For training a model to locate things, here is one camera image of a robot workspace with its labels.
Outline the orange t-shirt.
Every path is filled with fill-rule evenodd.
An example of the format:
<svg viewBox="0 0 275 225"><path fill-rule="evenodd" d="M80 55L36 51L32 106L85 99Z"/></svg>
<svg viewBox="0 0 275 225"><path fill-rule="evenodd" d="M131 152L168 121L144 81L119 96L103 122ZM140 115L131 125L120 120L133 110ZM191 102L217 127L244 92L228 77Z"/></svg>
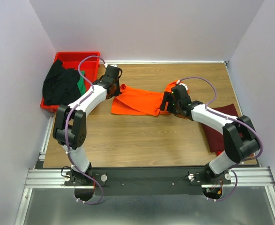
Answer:
<svg viewBox="0 0 275 225"><path fill-rule="evenodd" d="M115 115L169 115L166 110L160 110L163 101L163 92L141 90L120 86L121 94L113 99L111 114Z"/></svg>

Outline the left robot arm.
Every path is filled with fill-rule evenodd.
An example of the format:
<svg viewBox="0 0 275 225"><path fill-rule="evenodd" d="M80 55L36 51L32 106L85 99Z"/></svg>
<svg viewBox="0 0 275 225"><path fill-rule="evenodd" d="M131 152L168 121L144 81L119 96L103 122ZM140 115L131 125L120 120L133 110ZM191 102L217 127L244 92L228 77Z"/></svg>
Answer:
<svg viewBox="0 0 275 225"><path fill-rule="evenodd" d="M90 89L78 100L57 109L53 138L63 147L71 162L71 169L84 180L92 176L91 162L83 144L87 137L87 116L101 102L121 94L119 79L123 71L115 65L106 65L105 73L92 83Z"/></svg>

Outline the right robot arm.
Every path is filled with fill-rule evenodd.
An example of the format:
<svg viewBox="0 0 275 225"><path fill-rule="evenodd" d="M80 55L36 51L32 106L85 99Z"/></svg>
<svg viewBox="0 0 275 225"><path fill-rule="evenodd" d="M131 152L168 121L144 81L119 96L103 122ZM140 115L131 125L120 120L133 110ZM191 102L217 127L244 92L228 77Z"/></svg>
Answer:
<svg viewBox="0 0 275 225"><path fill-rule="evenodd" d="M203 171L191 177L206 183L263 149L261 140L247 116L234 117L213 110L200 101L192 101L186 88L177 84L164 92L160 110L206 125L223 136L224 151L207 163Z"/></svg>

